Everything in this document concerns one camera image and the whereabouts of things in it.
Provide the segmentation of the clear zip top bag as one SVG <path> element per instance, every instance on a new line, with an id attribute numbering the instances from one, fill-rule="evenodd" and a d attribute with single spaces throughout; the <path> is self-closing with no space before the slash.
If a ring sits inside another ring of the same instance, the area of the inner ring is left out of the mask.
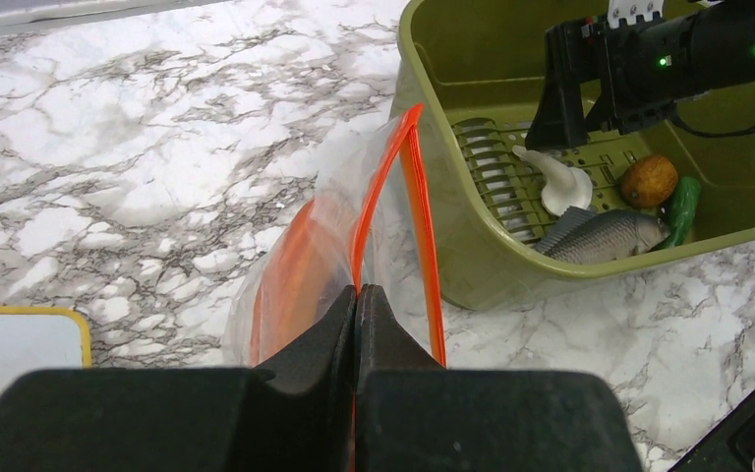
<path id="1" fill-rule="evenodd" d="M 359 288 L 365 283 L 389 287 L 387 225 L 396 218 L 414 233 L 430 354 L 446 366 L 435 228 L 419 140 L 418 123 L 424 110 L 417 103 L 390 119 L 363 144 L 339 152 L 330 168 L 319 174 L 312 196 L 316 203 L 311 219 L 316 228 L 309 243 L 316 262 L 306 273 L 310 291 L 301 306 L 315 315 L 312 327 L 344 287 Z M 254 367 L 250 362 L 253 304 L 271 249 L 251 265 L 232 304 L 222 338 L 229 364 Z"/>

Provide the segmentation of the grey toy fish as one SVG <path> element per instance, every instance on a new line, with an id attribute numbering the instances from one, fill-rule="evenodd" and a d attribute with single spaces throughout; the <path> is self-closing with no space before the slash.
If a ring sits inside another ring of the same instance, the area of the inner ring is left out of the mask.
<path id="1" fill-rule="evenodd" d="M 563 263 L 596 265 L 645 254 L 669 235 L 669 227 L 649 214 L 628 209 L 594 212 L 571 206 L 534 250 Z"/>

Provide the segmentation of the orange toy pumpkin slice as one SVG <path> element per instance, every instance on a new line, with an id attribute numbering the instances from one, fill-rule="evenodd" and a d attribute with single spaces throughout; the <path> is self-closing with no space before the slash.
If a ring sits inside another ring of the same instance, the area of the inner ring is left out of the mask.
<path id="1" fill-rule="evenodd" d="M 315 203 L 311 198 L 299 209 L 266 255 L 253 304 L 250 340 L 253 366 L 283 349 L 315 319 L 314 314 L 301 306 L 301 299 L 310 291 L 306 273 L 316 262 L 316 252 L 309 248 L 316 228 L 311 219 Z"/>

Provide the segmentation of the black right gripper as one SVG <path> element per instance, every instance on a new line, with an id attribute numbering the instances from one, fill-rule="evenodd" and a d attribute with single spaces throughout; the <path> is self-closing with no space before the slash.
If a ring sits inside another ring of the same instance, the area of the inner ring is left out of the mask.
<path id="1" fill-rule="evenodd" d="M 589 131 L 628 134 L 675 114 L 676 103 L 716 86 L 705 10 L 671 20 L 656 13 L 567 21 L 545 32 L 545 81 L 525 137 L 529 150 L 578 148 Z M 584 115 L 581 86 L 601 92 Z"/>

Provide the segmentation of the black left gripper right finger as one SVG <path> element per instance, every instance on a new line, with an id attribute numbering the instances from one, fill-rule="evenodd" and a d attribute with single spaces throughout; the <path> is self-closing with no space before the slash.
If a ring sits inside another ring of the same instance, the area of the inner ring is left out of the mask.
<path id="1" fill-rule="evenodd" d="M 363 287 L 356 338 L 360 471 L 638 471 L 617 397 L 602 379 L 554 370 L 441 366 Z"/>

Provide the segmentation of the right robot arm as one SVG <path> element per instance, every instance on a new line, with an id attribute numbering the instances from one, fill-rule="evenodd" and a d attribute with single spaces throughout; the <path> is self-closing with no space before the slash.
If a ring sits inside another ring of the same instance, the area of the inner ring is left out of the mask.
<path id="1" fill-rule="evenodd" d="M 679 117 L 677 104 L 755 83 L 755 1 L 720 1 L 672 20 L 660 1 L 611 1 L 603 15 L 548 29 L 545 51 L 526 148 L 578 148 L 593 132 L 625 135 L 665 120 L 710 138 Z M 755 124 L 734 135 L 755 135 Z"/>

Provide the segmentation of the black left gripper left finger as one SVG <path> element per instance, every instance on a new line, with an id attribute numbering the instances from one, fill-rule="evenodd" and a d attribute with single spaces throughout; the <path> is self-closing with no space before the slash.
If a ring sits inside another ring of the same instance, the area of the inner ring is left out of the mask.
<path id="1" fill-rule="evenodd" d="M 347 471 L 356 290 L 254 368 L 39 370 L 0 395 L 0 471 Z"/>

